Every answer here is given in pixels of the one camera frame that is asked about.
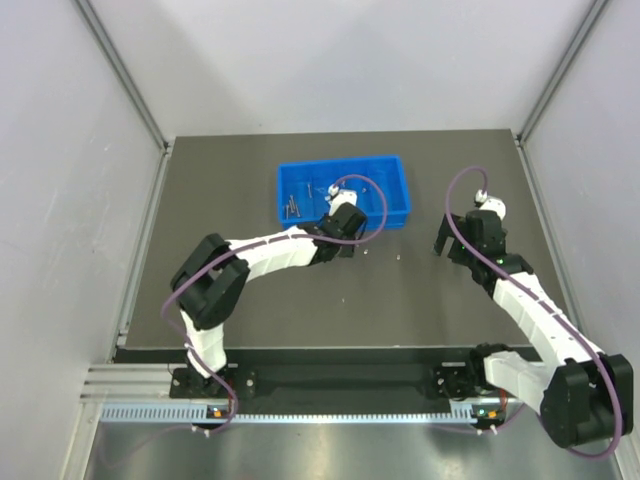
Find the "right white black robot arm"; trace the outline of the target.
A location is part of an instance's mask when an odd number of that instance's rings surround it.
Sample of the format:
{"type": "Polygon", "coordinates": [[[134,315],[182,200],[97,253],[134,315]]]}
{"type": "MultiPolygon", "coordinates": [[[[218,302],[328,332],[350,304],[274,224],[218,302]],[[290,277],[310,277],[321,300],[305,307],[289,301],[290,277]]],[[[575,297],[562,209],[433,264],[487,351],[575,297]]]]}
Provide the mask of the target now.
{"type": "Polygon", "coordinates": [[[514,395],[561,448],[617,441],[633,430],[633,368],[623,355],[607,355],[584,337],[530,264],[507,251],[505,214],[501,200],[480,195],[465,215],[444,214],[433,245],[436,255],[470,270],[540,358],[530,362],[505,344],[480,344],[468,363],[474,386],[514,395]]]}

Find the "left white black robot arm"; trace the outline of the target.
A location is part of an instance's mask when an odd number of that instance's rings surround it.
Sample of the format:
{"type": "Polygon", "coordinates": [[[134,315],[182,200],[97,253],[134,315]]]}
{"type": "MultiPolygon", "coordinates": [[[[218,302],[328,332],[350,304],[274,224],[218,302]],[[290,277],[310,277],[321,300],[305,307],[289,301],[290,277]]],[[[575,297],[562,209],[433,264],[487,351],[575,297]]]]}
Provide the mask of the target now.
{"type": "Polygon", "coordinates": [[[187,336],[187,364],[207,384],[227,364],[224,323],[245,285],[294,267],[326,263],[353,254],[366,214],[356,206],[354,190],[332,187],[329,212],[282,232],[250,240],[206,236],[171,280],[171,301],[179,308],[187,336]]]}

